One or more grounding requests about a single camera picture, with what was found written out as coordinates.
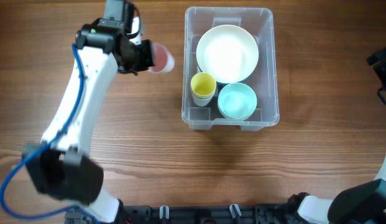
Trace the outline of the pink cup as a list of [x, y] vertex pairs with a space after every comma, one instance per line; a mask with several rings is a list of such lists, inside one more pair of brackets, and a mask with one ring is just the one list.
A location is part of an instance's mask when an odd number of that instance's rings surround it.
[[150, 73], [169, 73], [175, 66], [175, 59], [169, 50], [161, 44], [153, 44], [155, 65], [149, 68]]

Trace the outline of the yellow cup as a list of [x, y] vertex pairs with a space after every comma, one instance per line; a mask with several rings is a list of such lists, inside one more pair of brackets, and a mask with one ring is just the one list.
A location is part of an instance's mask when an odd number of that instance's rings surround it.
[[201, 72], [192, 77], [190, 86], [192, 94], [199, 98], [207, 98], [214, 94], [217, 83], [212, 75]]

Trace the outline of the grey cup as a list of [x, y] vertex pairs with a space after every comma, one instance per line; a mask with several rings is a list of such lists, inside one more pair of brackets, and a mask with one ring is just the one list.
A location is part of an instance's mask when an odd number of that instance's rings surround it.
[[212, 100], [214, 93], [209, 96], [198, 96], [195, 93], [192, 93], [192, 99], [195, 105], [197, 106], [206, 106]]

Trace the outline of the cream bowl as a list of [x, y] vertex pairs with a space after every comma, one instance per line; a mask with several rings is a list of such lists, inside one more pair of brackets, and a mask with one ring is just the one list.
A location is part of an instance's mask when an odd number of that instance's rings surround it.
[[202, 72], [219, 83], [237, 83], [248, 78], [259, 61], [259, 49], [253, 36], [234, 25], [211, 28], [199, 40], [196, 60]]

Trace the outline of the clear plastic storage container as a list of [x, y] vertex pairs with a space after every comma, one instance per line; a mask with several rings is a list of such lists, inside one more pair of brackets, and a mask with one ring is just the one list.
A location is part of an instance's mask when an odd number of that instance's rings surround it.
[[[228, 85], [217, 83], [212, 100], [206, 106], [197, 106], [192, 99], [190, 81], [201, 73], [196, 49], [201, 37], [211, 28], [220, 25], [239, 26], [255, 39], [259, 61], [252, 74], [243, 83], [250, 86], [257, 96], [257, 107], [247, 119], [227, 119], [218, 109], [218, 95]], [[275, 32], [273, 13], [263, 7], [189, 7], [185, 12], [185, 43], [182, 120], [191, 129], [211, 129], [213, 126], [239, 126], [243, 131], [258, 131], [274, 126], [280, 119]]]

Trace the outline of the mint small bowl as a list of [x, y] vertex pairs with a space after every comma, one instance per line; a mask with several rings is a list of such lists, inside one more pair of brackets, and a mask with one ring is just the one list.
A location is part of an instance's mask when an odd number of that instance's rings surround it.
[[230, 83], [218, 95], [218, 109], [227, 119], [249, 118], [257, 107], [254, 90], [243, 83]]

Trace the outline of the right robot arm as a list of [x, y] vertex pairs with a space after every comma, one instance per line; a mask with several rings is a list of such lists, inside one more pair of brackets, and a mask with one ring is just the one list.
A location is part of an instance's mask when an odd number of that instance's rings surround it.
[[[386, 106], [386, 47], [366, 61], [381, 82], [377, 96]], [[308, 223], [386, 223], [386, 156], [374, 180], [344, 190], [334, 199], [294, 195], [286, 209], [295, 209]]]

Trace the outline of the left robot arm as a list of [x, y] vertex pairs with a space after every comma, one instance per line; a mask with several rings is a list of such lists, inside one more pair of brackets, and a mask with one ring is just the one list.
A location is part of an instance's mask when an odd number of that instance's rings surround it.
[[72, 45], [75, 64], [60, 106], [38, 146], [21, 164], [40, 194], [66, 200], [95, 223], [116, 223], [121, 201], [103, 188], [104, 171], [90, 159], [91, 136], [106, 92], [118, 73], [137, 74], [155, 62], [142, 21], [99, 18]]

